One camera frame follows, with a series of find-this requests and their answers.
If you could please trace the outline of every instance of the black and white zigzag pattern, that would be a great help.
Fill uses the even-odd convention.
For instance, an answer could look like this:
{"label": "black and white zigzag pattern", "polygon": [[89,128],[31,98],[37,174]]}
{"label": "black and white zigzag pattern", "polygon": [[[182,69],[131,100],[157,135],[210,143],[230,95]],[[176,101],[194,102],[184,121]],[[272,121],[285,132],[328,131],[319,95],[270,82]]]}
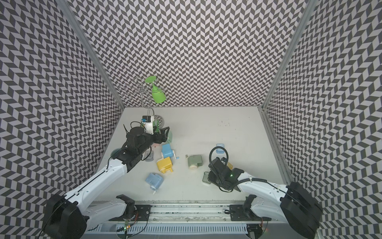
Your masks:
{"label": "black and white zigzag pattern", "polygon": [[52,193],[94,173],[121,109],[55,2],[0,12],[0,234],[25,238]]}
{"label": "black and white zigzag pattern", "polygon": [[382,3],[321,0],[267,111],[326,238],[382,238]]}
{"label": "black and white zigzag pattern", "polygon": [[[136,88],[133,77],[157,75],[163,106],[261,104],[306,6],[305,0],[69,2],[122,98]],[[140,106],[139,99],[126,106]]]}

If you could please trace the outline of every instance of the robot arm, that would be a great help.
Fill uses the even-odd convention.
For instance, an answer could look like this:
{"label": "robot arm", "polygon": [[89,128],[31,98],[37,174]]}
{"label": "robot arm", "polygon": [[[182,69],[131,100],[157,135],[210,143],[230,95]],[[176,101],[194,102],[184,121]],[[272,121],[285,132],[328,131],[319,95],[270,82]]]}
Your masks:
{"label": "robot arm", "polygon": [[[227,159],[211,160],[212,152],[217,148],[225,151]],[[231,170],[227,166],[228,153],[222,147],[213,148],[209,160],[209,181],[228,192],[235,189],[249,193],[251,196],[248,199],[252,200],[249,202],[250,209],[256,216],[289,223],[298,234],[308,239],[315,237],[323,210],[320,203],[300,184],[275,184],[253,177],[241,169]]]}
{"label": "robot arm", "polygon": [[113,201],[90,207],[93,200],[119,177],[128,173],[142,159],[142,154],[153,143],[167,140],[169,127],[150,133],[135,127],[127,132],[126,142],[107,165],[65,195],[52,195],[44,208],[42,230],[53,239],[79,239],[86,230],[109,219],[134,216],[134,200],[119,195]]}

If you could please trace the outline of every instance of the cable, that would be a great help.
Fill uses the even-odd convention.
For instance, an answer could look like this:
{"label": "cable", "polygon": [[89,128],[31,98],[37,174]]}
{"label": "cable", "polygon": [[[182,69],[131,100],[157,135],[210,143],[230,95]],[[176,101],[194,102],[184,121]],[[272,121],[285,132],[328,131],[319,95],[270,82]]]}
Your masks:
{"label": "cable", "polygon": [[117,235],[117,237],[119,238],[119,239],[122,239],[122,238],[120,238],[119,236],[118,236],[118,232],[120,232],[120,231],[122,231],[123,230],[123,227],[121,227],[120,229],[117,229],[117,230],[115,230],[115,234]]}
{"label": "cable", "polygon": [[94,230],[96,230],[97,228],[98,228],[98,225],[97,225],[95,228],[90,229],[90,230],[88,230],[88,231],[94,231]]}
{"label": "cable", "polygon": [[155,113],[154,113],[154,109],[153,109],[152,107],[148,107],[148,108],[147,108],[147,115],[149,115],[150,110],[152,110],[152,115],[155,115]]}
{"label": "cable", "polygon": [[49,220],[52,218],[52,216],[53,216],[53,214],[64,204],[64,203],[66,203],[67,201],[69,201],[69,199],[71,199],[73,196],[74,196],[75,194],[73,194],[72,196],[70,196],[68,199],[65,199],[65,201],[63,201],[58,207],[56,207],[56,209],[51,213],[51,215],[48,217],[48,220],[47,220],[47,222],[45,223],[45,225],[43,225],[42,226],[42,228],[41,228],[41,231],[40,231],[40,233],[39,233],[39,235],[37,236],[37,239],[39,239],[40,238],[40,236],[41,236],[41,233],[44,231],[44,229],[47,227],[47,225],[48,225],[48,222],[49,222]]}
{"label": "cable", "polygon": [[130,227],[132,227],[137,222],[137,219],[138,219],[138,213],[137,213],[137,215],[135,215],[134,223]]}
{"label": "cable", "polygon": [[249,182],[249,181],[252,181],[252,182],[267,182],[266,179],[258,179],[258,178],[252,178],[252,179],[242,179],[240,181],[237,181],[236,183],[232,184],[231,187],[228,188],[228,190],[231,190],[231,192],[233,191],[233,188],[236,187],[237,185],[241,184],[241,183],[244,183],[244,182]]}
{"label": "cable", "polygon": [[150,156],[150,154],[151,154],[151,146],[150,146],[150,152],[149,152],[149,154],[146,156],[146,158],[141,159],[141,160],[142,160],[142,161],[145,161],[145,160]]}
{"label": "cable", "polygon": [[125,127],[125,124],[123,124],[123,127],[124,127],[124,129],[125,129],[126,134],[127,134],[128,131],[127,131],[126,127]]}
{"label": "cable", "polygon": [[264,234],[265,230],[267,229],[267,227],[268,227],[268,222],[269,222],[269,221],[267,221],[267,224],[265,225],[264,231],[263,231],[263,233],[261,234],[261,236]]}
{"label": "cable", "polygon": [[280,192],[283,192],[283,193],[285,193],[285,195],[288,195],[289,197],[291,197],[294,201],[296,201],[296,202],[298,202],[298,204],[300,204],[308,213],[310,213],[312,216],[313,216],[313,218],[315,218],[315,216],[304,206],[304,205],[302,205],[302,203],[300,203],[298,200],[296,200],[294,197],[292,197],[290,194],[288,194],[288,193],[286,193],[286,192],[284,192],[283,190],[281,190],[281,189],[278,189],[278,188],[276,188],[275,186],[273,186],[272,184],[270,184],[270,183],[268,183],[269,185],[271,185],[272,187],[274,187],[275,189],[277,189],[278,191],[280,191]]}
{"label": "cable", "polygon": [[141,125],[142,125],[142,122],[138,122],[138,121],[132,121],[132,122],[130,123],[130,127],[131,127],[131,128],[133,128],[133,127],[131,126],[131,124],[132,124],[132,123],[139,123],[139,126],[141,126]]}
{"label": "cable", "polygon": [[220,187],[219,187],[219,189],[220,189],[220,191],[222,191],[222,192],[232,192],[232,191],[233,191],[233,189],[232,189],[231,191],[224,191],[224,190],[221,189]]}
{"label": "cable", "polygon": [[143,214],[143,216],[146,218],[146,226],[140,231],[140,232],[138,232],[137,234],[134,234],[134,235],[132,235],[131,237],[128,237],[128,238],[132,238],[133,236],[136,236],[136,235],[138,235],[139,233],[141,233],[141,232],[143,232],[145,229],[146,229],[146,227],[147,227],[147,224],[149,223],[149,218],[148,217],[146,217],[146,215],[145,214]]}
{"label": "cable", "polygon": [[118,150],[118,151],[115,152],[112,156],[110,156],[110,158],[107,160],[107,166],[106,166],[106,169],[109,168],[109,162],[110,162],[110,159],[111,159],[112,157],[114,157],[115,155],[119,154],[119,152],[122,150],[122,148],[120,148],[120,150]]}
{"label": "cable", "polygon": [[220,184],[220,185],[219,185],[219,189],[220,189],[220,191],[222,191],[222,192],[227,192],[227,191],[223,191],[223,190],[220,188],[221,186],[223,186],[223,182],[222,182],[222,180],[220,179],[219,174],[217,173],[217,169],[216,169],[216,167],[212,164],[212,160],[211,160],[212,153],[214,152],[215,149],[218,149],[218,148],[224,150],[224,152],[225,152],[225,154],[226,154],[226,156],[227,156],[227,161],[225,162],[225,166],[227,166],[227,164],[228,164],[228,152],[227,152],[227,150],[225,150],[225,148],[223,148],[223,147],[221,147],[221,146],[216,146],[216,147],[214,147],[214,148],[211,150],[210,155],[209,155],[209,157],[208,157],[208,160],[210,161],[211,170],[213,171],[213,173],[216,175],[217,179],[219,180],[219,184]]}
{"label": "cable", "polygon": [[99,176],[101,176],[105,171],[103,171],[102,173],[98,174],[97,176],[95,176],[92,180],[90,180],[90,182],[88,182],[87,184],[85,184],[85,186],[83,186],[80,190],[78,190],[77,192],[81,191],[84,189],[84,187],[86,187],[89,183],[93,182],[96,178],[98,178]]}

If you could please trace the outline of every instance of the yellow pencil sharpener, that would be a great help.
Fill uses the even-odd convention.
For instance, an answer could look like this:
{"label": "yellow pencil sharpener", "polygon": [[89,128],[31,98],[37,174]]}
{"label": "yellow pencil sharpener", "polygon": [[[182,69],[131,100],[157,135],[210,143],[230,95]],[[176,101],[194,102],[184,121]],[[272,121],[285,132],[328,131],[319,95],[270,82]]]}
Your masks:
{"label": "yellow pencil sharpener", "polygon": [[159,171],[163,174],[169,170],[170,170],[170,172],[172,172],[172,162],[171,162],[170,157],[162,158],[162,159],[158,160],[157,166],[158,166]]}

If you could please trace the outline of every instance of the light blue pencil sharpener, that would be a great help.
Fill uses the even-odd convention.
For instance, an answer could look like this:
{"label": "light blue pencil sharpener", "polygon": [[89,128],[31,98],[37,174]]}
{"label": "light blue pencil sharpener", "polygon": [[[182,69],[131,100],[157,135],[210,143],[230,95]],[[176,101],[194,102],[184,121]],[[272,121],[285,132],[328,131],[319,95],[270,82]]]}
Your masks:
{"label": "light blue pencil sharpener", "polygon": [[174,156],[175,159],[178,159],[179,157],[175,156],[175,151],[171,149],[171,146],[169,143],[162,145],[162,158],[172,157]]}
{"label": "light blue pencil sharpener", "polygon": [[145,181],[150,185],[150,188],[154,191],[154,194],[163,183],[163,178],[159,174],[150,173]]}

